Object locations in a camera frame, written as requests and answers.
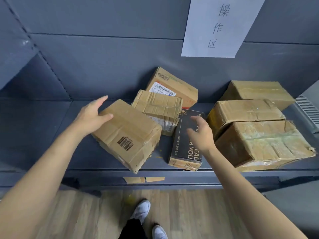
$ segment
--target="person's right arm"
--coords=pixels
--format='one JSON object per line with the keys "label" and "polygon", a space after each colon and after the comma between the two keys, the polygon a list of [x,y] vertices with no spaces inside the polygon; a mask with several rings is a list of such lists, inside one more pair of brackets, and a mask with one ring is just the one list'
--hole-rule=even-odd
{"label": "person's right arm", "polygon": [[213,168],[252,237],[306,239],[307,237],[218,151],[207,122],[200,116],[192,119],[198,124],[198,132],[187,130],[192,143],[203,153]]}

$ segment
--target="person's left hand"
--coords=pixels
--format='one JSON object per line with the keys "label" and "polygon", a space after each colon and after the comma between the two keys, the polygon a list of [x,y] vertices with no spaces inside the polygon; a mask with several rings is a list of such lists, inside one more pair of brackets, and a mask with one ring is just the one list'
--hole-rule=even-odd
{"label": "person's left hand", "polygon": [[78,116],[70,125],[81,136],[86,136],[99,129],[105,122],[113,118],[113,114],[109,113],[99,116],[98,108],[103,104],[108,96],[103,96],[82,107]]}

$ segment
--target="white shoe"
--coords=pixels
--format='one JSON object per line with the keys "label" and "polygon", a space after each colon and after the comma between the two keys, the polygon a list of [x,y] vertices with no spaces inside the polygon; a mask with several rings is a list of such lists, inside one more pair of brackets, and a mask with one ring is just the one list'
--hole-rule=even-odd
{"label": "white shoe", "polygon": [[152,235],[153,239],[168,239],[166,232],[159,225],[153,227]]}
{"label": "white shoe", "polygon": [[130,219],[137,219],[140,220],[141,225],[143,224],[148,212],[150,211],[151,203],[145,199],[141,203],[138,204],[138,206],[135,208],[133,215]]}

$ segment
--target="forearm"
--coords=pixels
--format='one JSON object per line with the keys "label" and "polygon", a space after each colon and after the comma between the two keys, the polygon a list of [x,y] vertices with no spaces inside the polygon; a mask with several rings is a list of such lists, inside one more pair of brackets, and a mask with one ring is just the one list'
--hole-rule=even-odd
{"label": "forearm", "polygon": [[216,148],[204,155],[253,238],[306,238]]}
{"label": "forearm", "polygon": [[0,235],[28,238],[44,217],[82,137],[72,126],[5,195],[0,203]]}

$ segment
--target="barcode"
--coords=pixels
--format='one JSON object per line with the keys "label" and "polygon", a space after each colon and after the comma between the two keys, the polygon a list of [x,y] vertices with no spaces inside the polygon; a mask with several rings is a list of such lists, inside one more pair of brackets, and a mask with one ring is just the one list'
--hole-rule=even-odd
{"label": "barcode", "polygon": [[158,73],[158,76],[161,77],[163,80],[167,80],[168,81],[168,79],[169,79],[166,75],[163,75],[160,72]]}
{"label": "barcode", "polygon": [[156,86],[157,88],[160,88],[160,89],[166,91],[167,93],[171,94],[172,96],[175,95],[175,93],[171,92],[170,90],[166,89],[165,87],[163,87],[163,86],[161,86],[161,85],[159,85],[159,84],[155,84],[155,86]]}
{"label": "barcode", "polygon": [[132,140],[130,140],[128,137],[122,137],[117,143],[126,151],[133,146]]}

